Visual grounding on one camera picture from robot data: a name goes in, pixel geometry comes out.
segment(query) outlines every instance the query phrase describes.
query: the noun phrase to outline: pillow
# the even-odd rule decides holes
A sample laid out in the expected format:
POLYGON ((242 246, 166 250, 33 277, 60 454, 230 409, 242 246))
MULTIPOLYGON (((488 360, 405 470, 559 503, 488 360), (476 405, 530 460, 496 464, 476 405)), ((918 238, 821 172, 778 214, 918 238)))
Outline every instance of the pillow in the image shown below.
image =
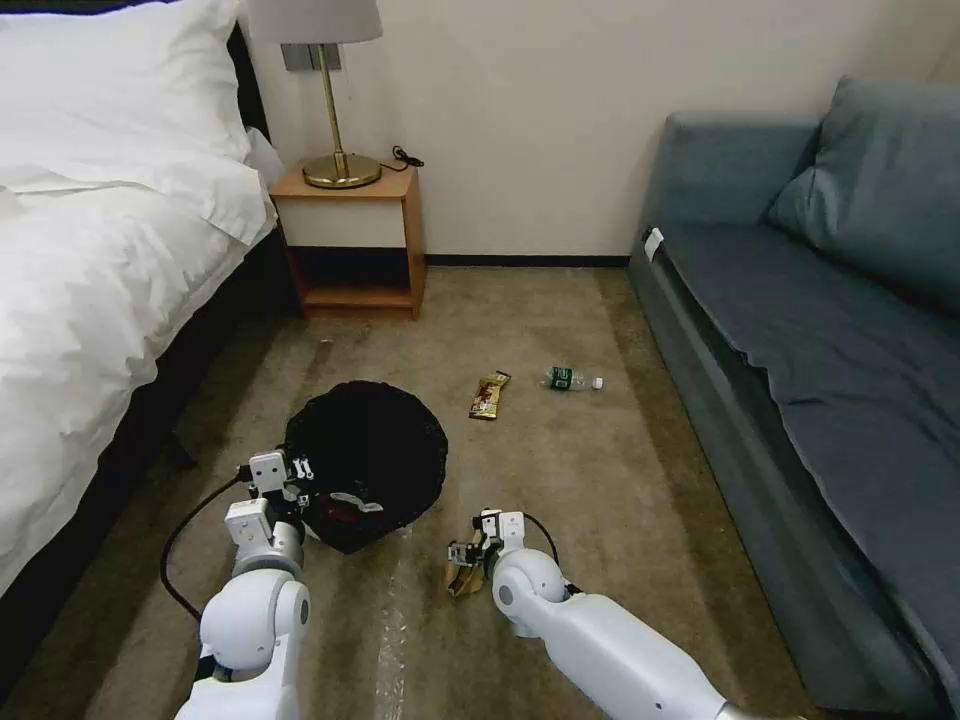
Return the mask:
POLYGON ((769 219, 960 313, 960 89, 844 78, 769 219))
POLYGON ((226 42, 238 0, 0 18, 0 185, 134 183, 252 243, 266 222, 226 42))

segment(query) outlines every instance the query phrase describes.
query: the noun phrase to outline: bed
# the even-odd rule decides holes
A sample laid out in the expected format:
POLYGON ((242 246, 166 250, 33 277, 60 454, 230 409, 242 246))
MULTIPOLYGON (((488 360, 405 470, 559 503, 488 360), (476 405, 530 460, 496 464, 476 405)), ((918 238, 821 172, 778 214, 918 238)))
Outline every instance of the bed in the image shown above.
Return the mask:
MULTIPOLYGON (((42 639, 240 315, 296 307, 265 189, 279 159, 236 11, 0 5, 0 90, 17 98, 0 118, 0 610, 18 619, 13 657, 42 639), (105 25, 122 38, 104 43, 105 25), (165 31, 176 53, 147 77, 165 31), (82 60, 24 61, 41 46, 82 60), (108 52, 132 51, 126 76, 86 84, 108 52)), ((2 697, 16 678, 4 673, 2 697)))

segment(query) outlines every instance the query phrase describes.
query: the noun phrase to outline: mesh basket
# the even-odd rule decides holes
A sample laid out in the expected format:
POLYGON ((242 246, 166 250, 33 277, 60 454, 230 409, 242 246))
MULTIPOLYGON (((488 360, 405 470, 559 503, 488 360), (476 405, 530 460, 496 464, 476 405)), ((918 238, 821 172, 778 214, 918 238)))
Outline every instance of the mesh basket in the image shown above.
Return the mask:
POLYGON ((314 474, 303 522, 347 554, 420 517, 446 476, 440 423, 386 383, 343 383, 313 398, 287 423, 284 450, 314 474))

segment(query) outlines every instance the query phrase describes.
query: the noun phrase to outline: lamp shade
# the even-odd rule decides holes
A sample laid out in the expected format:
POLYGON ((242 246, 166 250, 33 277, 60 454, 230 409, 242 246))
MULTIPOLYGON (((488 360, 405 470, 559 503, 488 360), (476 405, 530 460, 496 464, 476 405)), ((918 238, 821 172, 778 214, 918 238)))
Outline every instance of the lamp shade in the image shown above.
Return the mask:
POLYGON ((377 0, 248 0, 250 35, 277 43, 351 43, 383 35, 377 0))

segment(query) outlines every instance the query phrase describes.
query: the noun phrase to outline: tag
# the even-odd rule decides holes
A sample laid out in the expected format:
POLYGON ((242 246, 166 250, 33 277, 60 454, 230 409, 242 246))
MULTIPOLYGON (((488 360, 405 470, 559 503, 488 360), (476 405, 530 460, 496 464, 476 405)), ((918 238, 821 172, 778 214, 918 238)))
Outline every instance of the tag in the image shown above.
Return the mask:
POLYGON ((351 505, 356 505, 357 509, 363 513, 383 512, 383 505, 380 503, 365 503, 356 495, 351 495, 350 493, 330 493, 330 498, 332 500, 339 500, 340 502, 347 502, 351 505))
POLYGON ((643 244, 643 251, 647 254, 647 260, 653 262, 653 256, 656 255, 657 249, 660 247, 660 243, 663 242, 663 233, 660 232, 660 228, 654 228, 650 231, 650 234, 647 235, 647 240, 643 244))
POLYGON ((570 368, 553 368, 550 373, 550 387, 554 390, 569 390, 573 380, 573 370, 570 368))

